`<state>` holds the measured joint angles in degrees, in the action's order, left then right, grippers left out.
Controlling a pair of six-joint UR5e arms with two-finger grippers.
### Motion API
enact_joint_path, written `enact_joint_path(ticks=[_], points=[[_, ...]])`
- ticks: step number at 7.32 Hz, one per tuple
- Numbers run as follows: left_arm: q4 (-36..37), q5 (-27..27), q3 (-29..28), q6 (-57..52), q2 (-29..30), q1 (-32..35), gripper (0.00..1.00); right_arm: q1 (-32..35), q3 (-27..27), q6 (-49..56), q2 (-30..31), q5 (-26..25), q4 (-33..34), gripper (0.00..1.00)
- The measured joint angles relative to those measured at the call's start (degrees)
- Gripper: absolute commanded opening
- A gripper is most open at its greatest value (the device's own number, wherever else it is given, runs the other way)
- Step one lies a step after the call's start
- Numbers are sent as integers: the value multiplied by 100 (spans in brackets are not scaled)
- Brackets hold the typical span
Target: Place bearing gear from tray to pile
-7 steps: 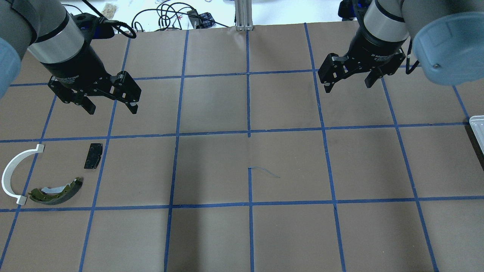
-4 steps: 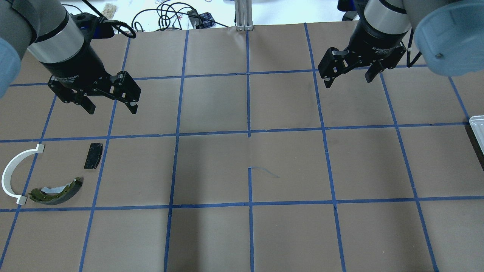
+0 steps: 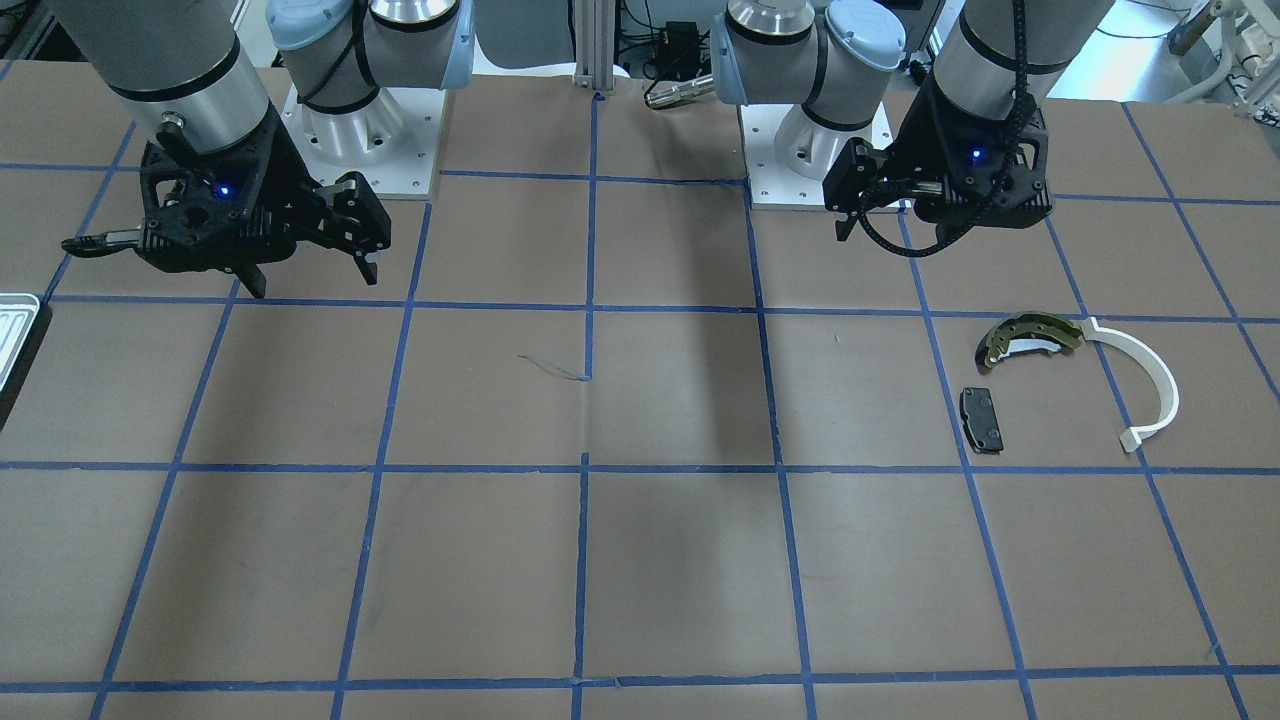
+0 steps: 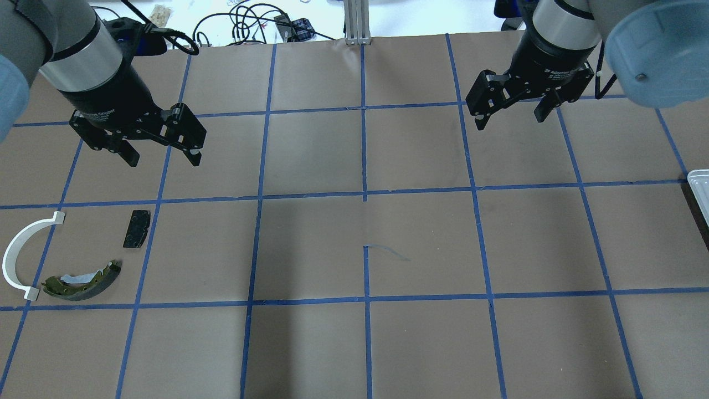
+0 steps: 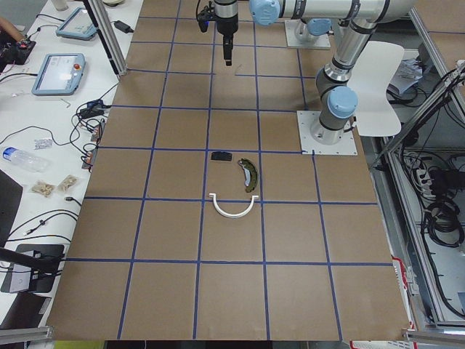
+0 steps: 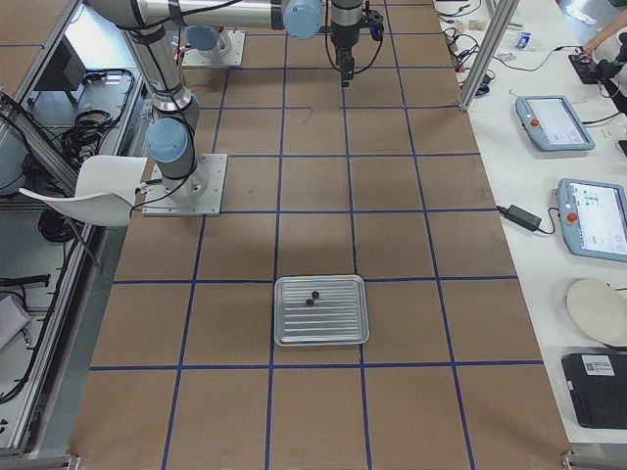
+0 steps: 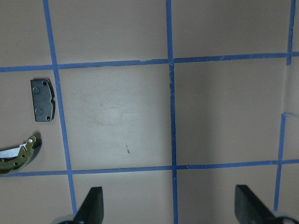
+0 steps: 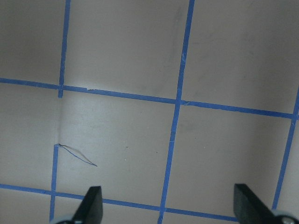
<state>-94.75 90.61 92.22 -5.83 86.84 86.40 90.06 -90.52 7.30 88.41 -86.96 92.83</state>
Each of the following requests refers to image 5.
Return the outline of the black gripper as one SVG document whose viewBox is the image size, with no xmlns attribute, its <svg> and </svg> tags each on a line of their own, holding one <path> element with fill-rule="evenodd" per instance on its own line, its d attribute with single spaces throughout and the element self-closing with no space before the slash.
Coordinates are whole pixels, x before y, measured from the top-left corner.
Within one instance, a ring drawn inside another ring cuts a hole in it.
<svg viewBox="0 0 465 349">
<path fill-rule="evenodd" d="M 214 0 L 217 29 L 223 35 L 222 48 L 226 66 L 233 63 L 233 35 L 238 30 L 238 2 L 236 0 Z"/>
</svg>

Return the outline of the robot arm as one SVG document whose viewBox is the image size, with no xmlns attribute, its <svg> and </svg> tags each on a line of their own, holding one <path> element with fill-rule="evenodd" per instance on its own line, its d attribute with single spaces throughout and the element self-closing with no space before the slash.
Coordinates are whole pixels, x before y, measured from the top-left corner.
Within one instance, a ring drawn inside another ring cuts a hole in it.
<svg viewBox="0 0 465 349">
<path fill-rule="evenodd" d="M 347 82 L 377 25 L 406 15 L 414 4 L 414 1 L 249 2 L 251 16 L 260 25 L 271 25 L 280 18 L 335 18 L 349 22 L 331 62 L 316 77 L 322 111 L 319 119 L 311 126 L 311 133 L 317 142 L 325 145 L 337 143 L 344 132 L 345 124 L 354 114 L 358 99 L 355 92 L 347 86 Z"/>
</svg>

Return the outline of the person hand at table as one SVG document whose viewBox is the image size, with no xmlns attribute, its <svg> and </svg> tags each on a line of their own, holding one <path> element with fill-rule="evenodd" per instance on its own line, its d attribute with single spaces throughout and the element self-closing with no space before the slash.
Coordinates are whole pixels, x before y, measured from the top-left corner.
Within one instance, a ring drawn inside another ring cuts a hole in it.
<svg viewBox="0 0 465 349">
<path fill-rule="evenodd" d="M 13 41 L 19 42 L 25 39 L 24 35 L 13 24 L 2 16 L 0 17 L 0 26 L 1 34 L 7 35 Z"/>
</svg>

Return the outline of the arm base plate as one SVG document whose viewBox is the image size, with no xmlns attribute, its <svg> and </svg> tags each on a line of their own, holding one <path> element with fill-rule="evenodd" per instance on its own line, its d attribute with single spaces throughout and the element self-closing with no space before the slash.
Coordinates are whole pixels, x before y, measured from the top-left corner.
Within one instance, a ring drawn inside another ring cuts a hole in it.
<svg viewBox="0 0 465 349">
<path fill-rule="evenodd" d="M 301 152 L 316 156 L 356 156 L 357 147 L 350 124 L 332 131 L 320 124 L 320 111 L 297 111 Z"/>
<path fill-rule="evenodd" d="M 287 47 L 329 50 L 331 44 L 328 32 L 330 30 L 331 20 L 328 18 L 312 18 L 307 21 L 286 20 Z"/>
</svg>

